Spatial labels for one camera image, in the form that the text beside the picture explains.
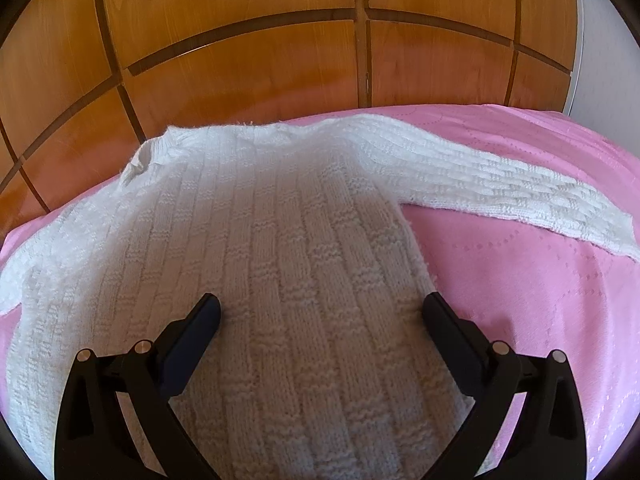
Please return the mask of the wooden headboard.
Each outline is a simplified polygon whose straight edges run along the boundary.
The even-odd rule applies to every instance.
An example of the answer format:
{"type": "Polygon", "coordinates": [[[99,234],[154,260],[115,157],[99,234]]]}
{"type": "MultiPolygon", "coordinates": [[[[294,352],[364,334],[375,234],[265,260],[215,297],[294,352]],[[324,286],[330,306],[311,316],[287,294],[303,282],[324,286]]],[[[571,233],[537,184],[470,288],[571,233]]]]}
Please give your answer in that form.
{"type": "Polygon", "coordinates": [[[13,0],[1,227],[114,176],[166,127],[400,104],[560,110],[577,0],[13,0]]]}

